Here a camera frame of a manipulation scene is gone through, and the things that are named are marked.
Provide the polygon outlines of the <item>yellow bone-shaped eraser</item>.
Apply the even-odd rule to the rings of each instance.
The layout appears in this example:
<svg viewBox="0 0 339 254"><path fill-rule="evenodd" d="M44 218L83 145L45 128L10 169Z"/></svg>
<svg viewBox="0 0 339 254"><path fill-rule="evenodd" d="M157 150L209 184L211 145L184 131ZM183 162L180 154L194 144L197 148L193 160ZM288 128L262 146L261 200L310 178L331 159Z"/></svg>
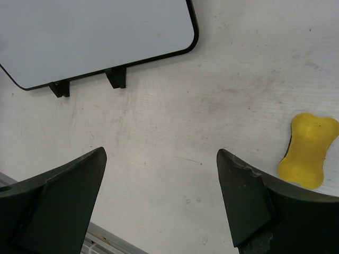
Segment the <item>yellow bone-shaped eraser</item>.
<svg viewBox="0 0 339 254"><path fill-rule="evenodd" d="M279 177L307 189L319 188L324 181L327 151L337 137L336 119L310 113L296 115L287 153L278 165Z"/></svg>

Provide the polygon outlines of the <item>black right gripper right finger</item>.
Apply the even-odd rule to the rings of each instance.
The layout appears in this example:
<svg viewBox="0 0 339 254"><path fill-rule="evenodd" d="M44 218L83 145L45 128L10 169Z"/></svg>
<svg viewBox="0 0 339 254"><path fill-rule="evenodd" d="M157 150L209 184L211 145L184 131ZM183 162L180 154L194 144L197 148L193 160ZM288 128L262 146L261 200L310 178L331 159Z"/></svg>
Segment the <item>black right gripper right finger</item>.
<svg viewBox="0 0 339 254"><path fill-rule="evenodd" d="M338 253L338 198L284 182L225 149L218 177L240 253Z"/></svg>

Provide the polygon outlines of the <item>black framed whiteboard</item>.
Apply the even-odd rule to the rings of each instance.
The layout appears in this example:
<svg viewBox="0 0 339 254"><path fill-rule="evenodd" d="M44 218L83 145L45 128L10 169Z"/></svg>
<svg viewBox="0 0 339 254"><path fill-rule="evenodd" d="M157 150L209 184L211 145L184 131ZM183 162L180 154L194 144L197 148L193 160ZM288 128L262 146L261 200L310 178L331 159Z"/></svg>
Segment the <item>black framed whiteboard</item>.
<svg viewBox="0 0 339 254"><path fill-rule="evenodd" d="M1 1L1 68L23 90L190 52L191 1Z"/></svg>

